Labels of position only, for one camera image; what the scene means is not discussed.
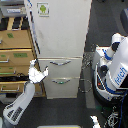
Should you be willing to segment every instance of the drawer front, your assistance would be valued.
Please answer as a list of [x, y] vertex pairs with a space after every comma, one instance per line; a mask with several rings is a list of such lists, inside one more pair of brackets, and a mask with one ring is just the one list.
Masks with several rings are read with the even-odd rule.
[[0, 49], [31, 48], [27, 30], [0, 31]]
[[82, 58], [39, 59], [39, 65], [42, 72], [48, 66], [48, 78], [79, 77]]
[[30, 65], [33, 59], [31, 49], [0, 50], [0, 66]]
[[[39, 58], [83, 56], [91, 1], [70, 0], [69, 3], [69, 0], [49, 0], [49, 5], [57, 2], [58, 6], [56, 8], [50, 6], [50, 18], [47, 19], [39, 17], [37, 7], [32, 7], [35, 30], [38, 35], [38, 45], [41, 49], [41, 53], [37, 55]], [[39, 0], [33, 0], [31, 2], [33, 5], [37, 5]], [[27, 1], [24, 1], [24, 3], [26, 5], [30, 27], [32, 28]]]
[[19, 6], [1, 6], [1, 11], [5, 17], [23, 17], [26, 12], [22, 11], [23, 5]]
[[48, 99], [76, 98], [79, 79], [45, 79], [44, 86]]
[[29, 66], [0, 67], [0, 76], [28, 75]]
[[[26, 81], [19, 82], [0, 82], [0, 93], [23, 92]], [[41, 92], [39, 84], [35, 84], [35, 93]]]

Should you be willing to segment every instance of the white panel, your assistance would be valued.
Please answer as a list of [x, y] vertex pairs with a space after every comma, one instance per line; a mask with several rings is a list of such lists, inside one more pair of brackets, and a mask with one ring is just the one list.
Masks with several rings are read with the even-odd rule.
[[46, 65], [48, 66], [49, 75], [47, 78], [79, 77], [82, 59], [41, 59], [39, 65], [42, 72]]
[[[84, 52], [92, 0], [30, 0], [41, 57], [75, 57]], [[37, 3], [49, 4], [49, 17], [40, 17]], [[28, 17], [30, 15], [25, 0]]]
[[78, 93], [79, 79], [68, 79], [67, 83], [65, 79], [45, 79], [44, 86], [47, 95], [47, 99], [53, 98], [76, 98]]

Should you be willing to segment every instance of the label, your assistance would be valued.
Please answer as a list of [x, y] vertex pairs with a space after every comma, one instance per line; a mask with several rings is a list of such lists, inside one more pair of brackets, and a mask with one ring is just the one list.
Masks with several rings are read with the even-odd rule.
[[7, 33], [8, 38], [14, 38], [12, 33]]
[[119, 87], [122, 82], [124, 81], [126, 75], [127, 75], [127, 70], [120, 65], [117, 69], [117, 72], [114, 74], [113, 80], [116, 83], [116, 85]]
[[39, 16], [49, 16], [49, 5], [48, 3], [37, 3]]
[[1, 57], [6, 57], [6, 55], [1, 55]]
[[7, 9], [8, 13], [20, 13], [20, 9]]
[[15, 58], [25, 58], [28, 57], [27, 53], [13, 53]]
[[9, 67], [9, 69], [13, 69], [13, 67]]

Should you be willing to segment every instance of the sticker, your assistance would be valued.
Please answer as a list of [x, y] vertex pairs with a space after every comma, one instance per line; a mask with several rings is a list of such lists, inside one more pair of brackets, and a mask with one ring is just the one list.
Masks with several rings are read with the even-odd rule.
[[1, 57], [6, 57], [6, 55], [1, 55]]
[[27, 53], [13, 53], [14, 57], [16, 58], [25, 58], [28, 57]]
[[20, 13], [20, 9], [7, 9], [8, 13]]
[[48, 3], [37, 3], [39, 16], [47, 17], [49, 16], [49, 5]]
[[9, 67], [9, 69], [13, 69], [13, 67]]
[[12, 33], [7, 33], [8, 38], [14, 38]]

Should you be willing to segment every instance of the wooden cabinet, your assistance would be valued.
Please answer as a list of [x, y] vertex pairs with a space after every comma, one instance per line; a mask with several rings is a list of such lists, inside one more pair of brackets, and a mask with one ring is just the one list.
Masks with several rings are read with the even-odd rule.
[[[22, 93], [28, 78], [30, 61], [36, 59], [29, 29], [21, 30], [23, 18], [17, 30], [12, 30], [15, 18], [9, 18], [7, 30], [0, 31], [0, 93]], [[43, 84], [35, 84], [35, 96], [45, 96]]]

